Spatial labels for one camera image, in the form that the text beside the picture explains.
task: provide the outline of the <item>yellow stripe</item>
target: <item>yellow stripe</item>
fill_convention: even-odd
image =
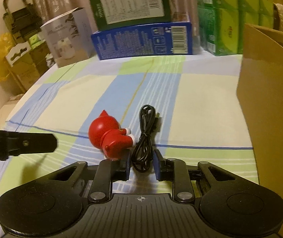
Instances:
[[[128,106],[127,106],[127,108],[126,108],[126,110],[125,110],[125,112],[124,112],[124,114],[123,114],[123,117],[122,117],[121,120],[120,120],[120,125],[123,124],[123,121],[124,121],[124,119],[125,119],[125,117],[126,117],[126,114],[127,114],[127,112],[128,112],[128,109],[130,108],[131,104],[133,103],[133,101],[134,101],[134,99],[135,99],[135,97],[136,97],[137,92],[139,91],[141,85],[142,85],[143,82],[145,81],[146,75],[147,75],[148,71],[152,68],[153,64],[154,64],[154,59],[152,59],[151,66],[150,66],[149,69],[144,73],[144,76],[143,76],[143,78],[142,78],[142,81],[139,83],[137,89],[135,90],[135,92],[134,92],[134,94],[133,94],[133,97],[132,97],[131,100],[129,101],[129,104],[128,104]]]

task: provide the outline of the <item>black cable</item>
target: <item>black cable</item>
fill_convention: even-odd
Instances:
[[[156,129],[158,118],[156,110],[150,105],[144,105],[139,112],[141,136],[132,153],[132,164],[141,173],[149,170],[153,159],[151,134]]]

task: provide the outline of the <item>blue box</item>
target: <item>blue box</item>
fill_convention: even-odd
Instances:
[[[192,55],[192,26],[183,21],[135,25],[98,31],[91,35],[100,60],[147,56]]]

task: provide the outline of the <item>red figurine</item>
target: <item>red figurine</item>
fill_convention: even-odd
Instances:
[[[94,147],[103,149],[108,158],[121,158],[124,149],[136,144],[130,129],[120,129],[116,119],[108,115],[105,110],[92,121],[89,127],[89,139]]]

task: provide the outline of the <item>ribbed black surface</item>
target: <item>ribbed black surface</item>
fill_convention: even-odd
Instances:
[[[50,238],[109,237],[226,238],[228,236],[208,227],[191,205],[175,203],[169,194],[115,194],[107,203],[89,206],[82,219],[70,229],[50,236]],[[268,238],[278,238],[278,236],[274,234]]]

